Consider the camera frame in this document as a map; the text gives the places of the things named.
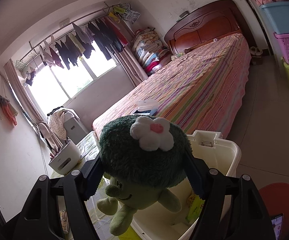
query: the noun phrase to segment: glass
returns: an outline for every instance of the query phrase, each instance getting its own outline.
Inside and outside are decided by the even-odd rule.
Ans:
[[[72,63],[70,63],[70,70],[67,69],[62,60],[61,62],[64,68],[53,66],[52,71],[65,91],[72,98],[85,86],[91,83],[93,79],[80,59],[77,60],[78,66],[73,66]]]
[[[69,100],[48,66],[37,72],[32,86],[28,87],[45,115]]]
[[[88,66],[91,68],[92,72],[97,76],[101,76],[103,73],[108,71],[111,68],[117,66],[113,59],[107,60],[99,49],[98,45],[95,41],[92,42],[92,46],[94,47],[95,51],[91,52],[90,58],[86,58],[83,56],[83,59],[86,61]]]

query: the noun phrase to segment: white appliance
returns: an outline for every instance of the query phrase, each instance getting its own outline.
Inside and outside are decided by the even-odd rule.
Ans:
[[[67,144],[62,146],[58,154],[50,161],[49,166],[55,172],[66,175],[69,173],[80,160],[81,152],[71,139]]]
[[[78,144],[90,132],[71,112],[64,114],[63,127],[67,131],[67,136],[75,143]]]

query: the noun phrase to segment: broccoli plush toy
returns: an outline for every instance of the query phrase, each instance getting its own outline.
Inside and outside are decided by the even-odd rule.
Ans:
[[[100,136],[101,160],[110,185],[99,210],[114,215],[110,232],[119,236],[137,210],[159,202],[170,212],[181,210],[179,199],[168,190],[186,174],[183,156],[192,152],[184,132],[164,118],[128,115],[106,124]],[[122,208],[118,210],[118,201]]]

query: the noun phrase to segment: white flower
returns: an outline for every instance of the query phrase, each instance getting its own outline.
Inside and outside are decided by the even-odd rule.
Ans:
[[[131,125],[130,135],[135,140],[139,140],[140,148],[145,151],[151,152],[160,148],[166,152],[171,150],[174,145],[169,129],[170,123],[164,118],[151,119],[140,116]]]

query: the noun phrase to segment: bed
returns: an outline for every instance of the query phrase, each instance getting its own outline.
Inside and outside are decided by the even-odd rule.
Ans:
[[[173,53],[191,52],[167,64],[95,119],[97,136],[109,121],[133,113],[136,101],[155,99],[159,102],[155,116],[179,125],[185,133],[221,131],[226,138],[242,104],[251,59],[248,42],[254,42],[250,36],[247,42],[248,25],[243,31],[237,18],[243,19],[235,3],[220,0],[175,24],[165,36],[166,43]]]

